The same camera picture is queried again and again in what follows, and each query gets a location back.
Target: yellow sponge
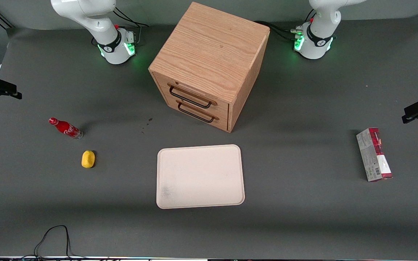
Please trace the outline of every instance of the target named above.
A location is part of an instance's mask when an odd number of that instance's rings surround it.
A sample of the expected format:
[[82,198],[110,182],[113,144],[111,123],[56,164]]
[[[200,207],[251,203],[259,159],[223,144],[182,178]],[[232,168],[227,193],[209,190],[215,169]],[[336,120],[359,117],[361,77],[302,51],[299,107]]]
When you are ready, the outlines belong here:
[[91,150],[87,150],[86,152],[83,152],[82,156],[82,166],[89,169],[90,167],[93,167],[94,165],[94,153]]

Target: cabinet top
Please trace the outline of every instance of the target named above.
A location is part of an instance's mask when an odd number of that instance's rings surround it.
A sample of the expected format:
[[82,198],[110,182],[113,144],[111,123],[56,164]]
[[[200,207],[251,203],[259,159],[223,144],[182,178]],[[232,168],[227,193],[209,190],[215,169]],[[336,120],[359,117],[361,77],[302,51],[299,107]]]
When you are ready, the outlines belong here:
[[193,2],[149,69],[230,103],[269,32],[267,26]]

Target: gray table surface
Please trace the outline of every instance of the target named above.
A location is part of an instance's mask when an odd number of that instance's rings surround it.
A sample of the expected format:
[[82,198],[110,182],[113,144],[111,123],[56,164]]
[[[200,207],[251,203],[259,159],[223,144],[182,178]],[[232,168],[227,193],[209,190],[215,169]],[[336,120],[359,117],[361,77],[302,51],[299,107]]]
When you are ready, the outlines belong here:
[[[0,97],[0,255],[30,254],[65,224],[83,256],[418,260],[418,121],[401,122],[418,101],[418,17],[344,21],[318,61],[272,34],[231,134],[161,98],[147,68],[172,29],[145,28],[119,66],[86,30],[10,31],[0,78],[24,97]],[[392,180],[365,179],[355,134],[368,127]],[[159,209],[159,150],[216,144],[241,147],[245,202]],[[40,254],[63,255],[64,240],[53,231]]]

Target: bottle cap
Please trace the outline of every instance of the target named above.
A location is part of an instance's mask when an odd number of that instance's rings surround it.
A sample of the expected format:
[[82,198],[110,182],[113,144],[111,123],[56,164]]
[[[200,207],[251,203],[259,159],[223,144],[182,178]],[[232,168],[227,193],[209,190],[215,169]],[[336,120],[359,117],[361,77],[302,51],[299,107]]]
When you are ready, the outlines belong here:
[[51,125],[57,125],[59,123],[59,120],[56,118],[49,119],[49,124]]

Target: red bottle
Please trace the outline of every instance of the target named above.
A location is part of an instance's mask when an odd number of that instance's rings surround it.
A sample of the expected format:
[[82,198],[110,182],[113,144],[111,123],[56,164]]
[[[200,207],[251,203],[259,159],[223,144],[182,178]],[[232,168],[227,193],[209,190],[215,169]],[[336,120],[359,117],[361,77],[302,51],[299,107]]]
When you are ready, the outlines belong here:
[[56,118],[49,119],[51,125],[56,126],[59,132],[73,138],[74,140],[80,140],[83,137],[83,132],[78,128],[75,128],[66,121],[60,121]]

